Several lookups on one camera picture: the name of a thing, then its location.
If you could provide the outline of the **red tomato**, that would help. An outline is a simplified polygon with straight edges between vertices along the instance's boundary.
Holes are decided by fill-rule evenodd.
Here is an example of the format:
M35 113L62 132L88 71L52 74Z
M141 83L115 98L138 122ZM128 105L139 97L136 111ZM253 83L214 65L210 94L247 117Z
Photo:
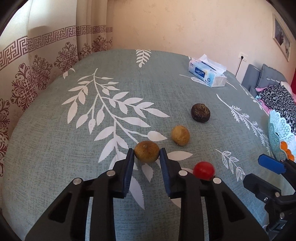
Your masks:
M210 181L215 176L215 168L211 163L206 161L201 161L194 166L193 175L196 178Z

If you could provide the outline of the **tan round fruit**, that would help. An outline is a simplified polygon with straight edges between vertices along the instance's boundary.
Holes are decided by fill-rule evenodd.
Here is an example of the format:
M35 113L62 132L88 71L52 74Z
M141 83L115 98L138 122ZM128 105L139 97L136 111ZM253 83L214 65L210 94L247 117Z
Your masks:
M175 126L171 130L171 139L179 146L185 146L189 143L190 133L185 126Z

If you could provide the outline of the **brown round fruit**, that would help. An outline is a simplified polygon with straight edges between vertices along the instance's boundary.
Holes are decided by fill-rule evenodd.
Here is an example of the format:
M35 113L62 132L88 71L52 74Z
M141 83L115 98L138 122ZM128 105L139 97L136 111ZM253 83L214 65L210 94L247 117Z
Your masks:
M159 147L152 141L142 141L135 146L134 154L142 163L153 163L159 157Z

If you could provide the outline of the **dark brown wrinkled fruit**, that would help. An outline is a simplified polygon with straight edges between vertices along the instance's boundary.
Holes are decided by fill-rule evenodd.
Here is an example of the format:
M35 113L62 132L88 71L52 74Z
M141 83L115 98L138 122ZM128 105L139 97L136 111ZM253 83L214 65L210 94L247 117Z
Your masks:
M203 103L194 104L191 108L192 118L200 123L205 123L210 118L210 110Z

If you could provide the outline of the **orange fruit in basket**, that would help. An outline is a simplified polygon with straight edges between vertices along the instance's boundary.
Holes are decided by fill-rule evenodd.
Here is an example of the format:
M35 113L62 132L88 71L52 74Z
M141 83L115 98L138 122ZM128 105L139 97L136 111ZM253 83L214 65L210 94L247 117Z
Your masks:
M281 141L280 148L286 152L288 150L287 143L285 141Z

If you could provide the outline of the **light blue lattice fruit basket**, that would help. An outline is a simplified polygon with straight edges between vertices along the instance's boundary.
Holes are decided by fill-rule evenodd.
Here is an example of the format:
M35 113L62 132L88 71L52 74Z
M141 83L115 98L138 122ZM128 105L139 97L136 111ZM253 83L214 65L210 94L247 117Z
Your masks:
M275 110L272 110L269 114L268 138L273 155L277 160L287 158L285 151L280 148L281 141L287 143L288 149L295 157L295 135L291 132L290 125Z

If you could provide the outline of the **pink cloth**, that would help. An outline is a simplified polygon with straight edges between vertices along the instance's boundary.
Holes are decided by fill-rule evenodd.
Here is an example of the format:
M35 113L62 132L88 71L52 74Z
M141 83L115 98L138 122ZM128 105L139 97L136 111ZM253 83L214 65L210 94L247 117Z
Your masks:
M290 85L287 83L287 82L284 82L284 81L281 81L280 82L280 86L284 86L285 89L289 92L289 94L292 96L293 98L293 101L295 102L295 93L293 93L292 91L292 88L290 87ZM266 87L264 88L259 88L259 87L256 87L255 90L257 92L257 96L255 97L255 99L259 102L259 104L262 106L263 110L267 113L267 115L270 114L270 112L272 111L272 109L270 109L266 103L261 99L259 93L266 89Z

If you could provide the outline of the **leopard print garment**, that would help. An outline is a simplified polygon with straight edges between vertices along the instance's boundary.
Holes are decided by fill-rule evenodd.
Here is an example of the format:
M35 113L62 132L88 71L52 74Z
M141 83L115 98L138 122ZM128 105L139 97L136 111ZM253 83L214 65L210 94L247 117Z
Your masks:
M266 105L280 113L291 127L291 132L295 134L295 102L284 86L270 85L259 93Z

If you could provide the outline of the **grey blue cushion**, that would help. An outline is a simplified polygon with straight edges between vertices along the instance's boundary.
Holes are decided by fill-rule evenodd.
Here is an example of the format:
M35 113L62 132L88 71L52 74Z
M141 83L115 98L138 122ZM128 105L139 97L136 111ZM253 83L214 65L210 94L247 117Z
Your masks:
M265 88L270 85L280 85L281 82L287 82L283 74L265 64L262 65L256 87Z
M245 87L249 92L251 92L251 89L257 86L259 75L260 70L255 66L249 64L241 85Z

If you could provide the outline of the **teal leaf-pattern bedspread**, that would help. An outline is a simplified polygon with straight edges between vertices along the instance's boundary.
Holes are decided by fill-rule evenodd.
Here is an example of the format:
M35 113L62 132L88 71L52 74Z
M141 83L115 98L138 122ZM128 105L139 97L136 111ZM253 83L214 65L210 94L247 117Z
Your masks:
M4 158L3 189L3 214L19 238L74 178L98 177L142 141L165 148L187 171L210 162L261 225L267 213L244 188L247 174L293 194L283 176L258 164L259 155L271 153L269 118L232 73L224 87L208 87L189 72L187 56L153 51L142 67L136 58L134 50L87 56L20 118ZM205 123L191 116L197 103L210 110ZM185 146L171 139L179 125L190 133Z

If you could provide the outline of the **tissue pack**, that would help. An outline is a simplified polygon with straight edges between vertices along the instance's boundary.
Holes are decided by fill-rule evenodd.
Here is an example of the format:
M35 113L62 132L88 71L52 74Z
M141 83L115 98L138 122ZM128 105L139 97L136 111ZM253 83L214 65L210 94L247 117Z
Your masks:
M189 61L189 72L209 87L224 87L226 70L224 65L209 59L205 54L198 59L191 57Z

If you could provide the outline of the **beige patterned curtain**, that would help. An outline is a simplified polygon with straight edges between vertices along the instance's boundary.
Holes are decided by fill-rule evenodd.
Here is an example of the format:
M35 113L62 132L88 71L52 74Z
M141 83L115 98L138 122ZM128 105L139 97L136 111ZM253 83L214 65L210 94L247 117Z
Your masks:
M114 2L1 1L1 157L22 114L58 76L112 47Z

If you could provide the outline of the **white wall socket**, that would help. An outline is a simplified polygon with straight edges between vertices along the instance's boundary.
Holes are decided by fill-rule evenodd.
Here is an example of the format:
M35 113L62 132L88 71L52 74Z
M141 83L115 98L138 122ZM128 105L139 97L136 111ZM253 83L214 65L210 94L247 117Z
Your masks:
M248 56L242 52L239 53L239 58L244 61L244 62L247 62L247 58Z

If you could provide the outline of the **framed wall picture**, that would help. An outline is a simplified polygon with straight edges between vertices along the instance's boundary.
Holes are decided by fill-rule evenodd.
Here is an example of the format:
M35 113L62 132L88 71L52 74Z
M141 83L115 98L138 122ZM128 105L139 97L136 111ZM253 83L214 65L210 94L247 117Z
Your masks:
M290 60L291 42L275 14L273 14L273 39L287 61Z

